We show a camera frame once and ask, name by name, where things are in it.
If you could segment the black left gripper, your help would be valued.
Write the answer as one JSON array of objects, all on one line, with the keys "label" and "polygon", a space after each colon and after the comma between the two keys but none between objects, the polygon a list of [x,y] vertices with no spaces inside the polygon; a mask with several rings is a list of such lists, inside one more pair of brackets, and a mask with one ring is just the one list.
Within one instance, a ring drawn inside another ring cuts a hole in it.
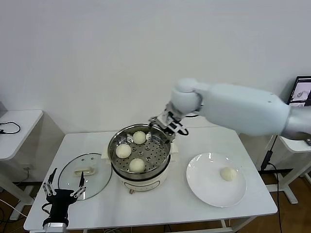
[{"label": "black left gripper", "polygon": [[81,173],[79,187],[76,191],[55,190],[52,183],[56,171],[57,168],[55,168],[48,179],[43,182],[42,187],[47,196],[47,202],[52,205],[49,218],[52,220],[67,220],[69,206],[75,203],[76,198],[79,198],[86,190],[84,173]]}]

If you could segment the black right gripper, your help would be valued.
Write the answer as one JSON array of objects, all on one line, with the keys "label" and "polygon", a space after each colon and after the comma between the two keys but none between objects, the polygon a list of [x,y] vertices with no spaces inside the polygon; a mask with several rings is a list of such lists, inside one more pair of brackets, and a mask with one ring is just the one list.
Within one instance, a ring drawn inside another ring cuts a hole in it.
[{"label": "black right gripper", "polygon": [[171,103],[168,103],[161,114],[148,120],[148,132],[153,132],[161,127],[165,129],[165,144],[171,143],[175,139],[175,133],[186,132],[186,128],[180,123],[184,116]]}]

